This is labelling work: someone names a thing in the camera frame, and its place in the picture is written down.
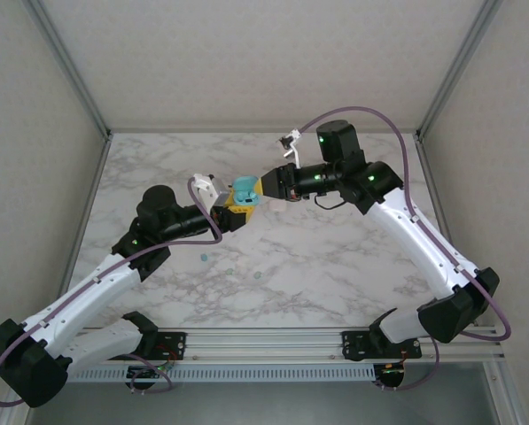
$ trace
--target blue object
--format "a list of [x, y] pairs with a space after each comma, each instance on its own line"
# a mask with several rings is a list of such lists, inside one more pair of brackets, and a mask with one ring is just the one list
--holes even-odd
[[232, 199], [235, 205], [255, 206], [261, 202], [261, 197], [254, 191], [257, 181], [258, 177], [254, 175], [245, 175], [233, 181], [232, 189], [235, 193]]

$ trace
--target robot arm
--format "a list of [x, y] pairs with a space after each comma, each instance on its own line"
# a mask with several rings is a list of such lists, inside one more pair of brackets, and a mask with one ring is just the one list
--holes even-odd
[[[463, 257], [412, 204], [410, 213], [400, 177], [385, 163], [369, 163], [359, 146], [352, 125], [335, 120], [321, 125], [317, 137], [322, 164], [299, 167], [280, 166], [262, 176], [264, 196], [299, 200], [338, 191], [349, 204], [383, 228], [420, 269], [435, 299], [417, 309], [391, 310], [370, 326], [370, 343], [379, 351], [410, 338], [432, 336], [450, 342], [472, 324], [487, 307], [466, 272], [492, 296], [499, 283], [491, 269], [478, 268]], [[294, 149], [293, 141], [281, 141]], [[426, 234], [420, 227], [425, 225]], [[438, 249], [441, 243], [458, 266]]]
[[[250, 219], [253, 206], [235, 205], [232, 191], [220, 180], [196, 174], [193, 184], [200, 203], [221, 233], [235, 231]], [[77, 336], [114, 299], [148, 278], [169, 258], [167, 246], [155, 246], [200, 235], [211, 228], [197, 205], [181, 207], [167, 186], [146, 190], [136, 212], [128, 233], [89, 276], [20, 325], [11, 319], [0, 325], [0, 358], [24, 337], [0, 366], [0, 376], [29, 406], [49, 401], [68, 375], [121, 354], [147, 356], [156, 344], [158, 328], [138, 312], [125, 314], [107, 328]], [[144, 255], [135, 255], [151, 248]], [[130, 261], [117, 267], [125, 259]], [[26, 335], [31, 329], [35, 331]]]

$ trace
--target white marble surface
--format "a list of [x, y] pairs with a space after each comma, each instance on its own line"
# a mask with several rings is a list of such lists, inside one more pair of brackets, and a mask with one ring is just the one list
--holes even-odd
[[[106, 162], [74, 271], [78, 282], [110, 251], [136, 216], [146, 189], [166, 184], [190, 205], [185, 184], [194, 173], [230, 183], [285, 163], [277, 134], [119, 134]], [[395, 135], [359, 135], [370, 161], [402, 175]], [[411, 135], [405, 135], [413, 197], [433, 218]], [[300, 143], [304, 165], [321, 154], [315, 135]], [[337, 194], [321, 198], [339, 202]], [[352, 206], [323, 211], [313, 201], [271, 212], [265, 199], [250, 222], [223, 243], [175, 247], [155, 274], [103, 311], [104, 326], [138, 310], [160, 327], [331, 327], [368, 325], [395, 306], [431, 298], [425, 281], [393, 240]], [[209, 234], [196, 236], [208, 238]], [[208, 261], [201, 261], [206, 254]]]

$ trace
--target gray wall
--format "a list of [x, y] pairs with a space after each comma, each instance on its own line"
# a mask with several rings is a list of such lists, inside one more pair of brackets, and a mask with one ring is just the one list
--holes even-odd
[[0, 1], [0, 323], [57, 295], [101, 149], [21, 2]]
[[529, 408], [529, 1], [503, 2], [425, 144], [456, 245], [501, 276]]
[[44, 0], [118, 132], [289, 131], [347, 104], [414, 128], [482, 2]]
[[[416, 379], [428, 367], [407, 365]], [[416, 390], [388, 393], [370, 382], [213, 383], [131, 396], [121, 384], [70, 384], [32, 411], [29, 425], [490, 425], [482, 368], [444, 365]]]

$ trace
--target purple cable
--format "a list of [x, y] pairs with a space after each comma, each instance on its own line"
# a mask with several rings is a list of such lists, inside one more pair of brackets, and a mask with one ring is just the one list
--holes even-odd
[[[404, 199], [406, 201], [406, 206], [408, 208], [408, 212], [410, 213], [410, 216], [414, 217], [416, 215], [416, 212], [414, 211], [414, 205], [412, 204], [412, 196], [410, 195], [410, 185], [409, 185], [409, 166], [408, 166], [408, 153], [406, 151], [406, 143], [404, 142], [404, 138], [402, 137], [402, 134], [400, 133], [400, 130], [394, 125], [394, 123], [386, 117], [382, 112], [377, 111], [376, 109], [367, 108], [365, 106], [344, 106], [342, 108], [333, 109], [332, 111], [326, 112], [317, 118], [314, 118], [313, 120], [309, 121], [305, 126], [300, 128], [300, 133], [303, 134], [305, 131], [307, 131], [311, 126], [316, 124], [317, 122], [340, 112], [349, 112], [349, 111], [359, 111], [359, 112], [368, 112], [373, 115], [376, 115], [379, 117], [382, 121], [384, 121], [388, 126], [392, 129], [392, 131], [396, 134], [398, 137], [398, 141], [400, 142], [400, 147], [402, 151], [402, 164], [404, 166]], [[445, 246], [433, 235], [433, 233], [430, 231], [430, 229], [427, 228], [423, 224], [422, 221], [418, 220], [417, 225], [422, 229], [422, 231], [430, 238], [430, 240], [437, 246], [437, 248], [447, 257], [447, 259], [453, 264], [454, 267], [460, 266], [457, 259], [446, 249]], [[502, 325], [504, 327], [504, 334], [500, 336], [485, 336], [485, 335], [479, 335], [479, 334], [473, 334], [471, 332], [461, 332], [461, 335], [464, 336], [470, 336], [471, 338], [480, 339], [483, 341], [492, 341], [492, 342], [500, 342], [507, 340], [510, 335], [512, 335], [512, 328], [510, 327], [510, 323], [502, 309], [499, 307], [499, 305], [494, 301], [494, 299], [489, 295], [489, 293], [483, 288], [483, 286], [475, 279], [469, 272], [466, 270], [462, 270], [461, 274], [467, 278], [469, 282], [473, 284], [475, 288], [477, 288], [478, 292], [483, 296], [483, 298], [487, 301], [487, 303], [493, 308], [496, 315], [499, 317], [499, 319], [502, 322]]]
[[375, 385], [382, 391], [406, 391], [413, 390], [414, 388], [419, 387], [420, 385], [427, 383], [430, 379], [432, 379], [440, 367], [440, 350], [438, 349], [438, 343], [435, 341], [435, 339], [433, 339], [431, 336], [430, 339], [432, 340], [433, 348], [435, 349], [435, 363], [433, 364], [432, 371], [429, 374], [424, 376], [419, 381], [409, 383], [408, 385], [401, 385], [400, 387], [386, 387], [381, 382], [375, 382]]
[[[159, 250], [161, 248], [166, 248], [167, 246], [176, 246], [176, 245], [214, 245], [214, 244], [219, 243], [219, 242], [222, 241], [221, 230], [218, 228], [216, 223], [213, 221], [213, 219], [211, 218], [211, 215], [209, 214], [209, 212], [207, 212], [205, 210], [205, 207], [201, 204], [201, 202], [195, 196], [195, 192], [193, 191], [193, 188], [191, 186], [192, 183], [194, 182], [194, 180], [195, 179], [193, 177], [191, 177], [188, 180], [188, 182], [187, 182], [187, 190], [189, 191], [191, 199], [193, 200], [193, 202], [195, 203], [197, 208], [201, 211], [201, 213], [205, 216], [205, 218], [209, 222], [209, 225], [213, 229], [216, 238], [214, 240], [212, 240], [212, 241], [171, 241], [171, 242], [159, 243], [157, 245], [151, 246], [150, 248], [146, 248], [145, 250], [141, 250], [141, 251], [137, 252], [136, 254], [132, 254], [130, 257], [122, 259], [118, 263], [115, 263], [112, 266], [108, 267], [106, 270], [104, 270], [103, 272], [101, 272], [101, 273], [99, 273], [97, 275], [97, 278], [98, 278], [99, 281], [101, 279], [103, 279], [105, 276], [107, 276], [108, 274], [110, 274], [112, 271], [116, 270], [117, 268], [119, 268], [121, 266], [124, 266], [125, 264], [129, 263], [130, 261], [132, 261], [134, 259], [137, 259], [138, 257], [141, 257], [144, 254], [147, 254], [148, 252], [156, 251], [156, 250]], [[58, 307], [55, 310], [53, 310], [50, 314], [45, 316], [45, 318], [43, 319], [43, 322], [47, 323], [50, 320], [52, 320], [61, 311], [63, 311], [68, 305], [70, 305], [77, 297], [79, 297], [84, 291], [86, 291], [88, 288], [90, 288], [94, 284], [95, 284], [94, 280], [90, 280], [87, 283], [85, 283], [76, 292], [71, 294], [63, 303], [58, 305]], [[29, 337], [31, 337], [32, 334], [34, 334], [41, 327], [42, 327], [42, 325], [40, 325], [40, 324], [37, 324], [37, 325], [33, 326], [30, 330], [26, 331], [26, 333], [22, 334], [22, 336], [20, 336], [12, 344], [10, 344], [10, 346], [8, 348], [6, 348], [6, 350], [4, 350], [4, 352], [0, 355], [0, 366], [3, 365], [3, 363], [6, 361], [6, 359], [10, 355], [10, 353], [16, 347], [18, 347], [18, 345], [20, 345], [23, 341], [25, 341]], [[147, 360], [139, 358], [138, 356], [135, 356], [134, 354], [128, 354], [128, 356], [132, 357], [133, 359], [137, 358], [139, 361], [142, 361], [146, 366], [152, 365], [152, 364], [146, 363]], [[154, 368], [154, 370], [156, 370], [156, 372], [159, 372], [159, 370], [156, 369], [156, 367], [154, 365], [152, 365], [152, 367]], [[168, 380], [168, 382], [170, 384], [170, 388], [171, 388], [171, 381], [169, 381], [169, 377], [167, 378], [167, 380]], [[14, 406], [22, 404], [23, 402], [24, 402], [24, 400], [16, 400], [16, 401], [12, 401], [12, 402], [0, 401], [0, 407], [14, 407]]]
[[[166, 372], [164, 372], [163, 370], [159, 370], [157, 367], [155, 367], [152, 363], [150, 363], [148, 360], [146, 359], [143, 359], [142, 357], [140, 356], [136, 356], [135, 354], [124, 354], [125, 357], [130, 357], [131, 359], [135, 359], [135, 360], [138, 360], [138, 361], [141, 361], [142, 363], [144, 363], [150, 370], [153, 370], [154, 372], [156, 372], [157, 374], [160, 374], [162, 375], [162, 377], [167, 381], [167, 387], [162, 389], [162, 390], [142, 390], [142, 394], [160, 394], [162, 392], [168, 392], [170, 390], [172, 390], [174, 388], [174, 385], [172, 384], [172, 381], [171, 379], [169, 379], [169, 376], [167, 376]], [[146, 369], [144, 370], [139, 370], [137, 371], [134, 375], [132, 375], [132, 381], [130, 381], [130, 389], [134, 392], [134, 382], [136, 380], [136, 378], [143, 374], [144, 372], [146, 371]]]

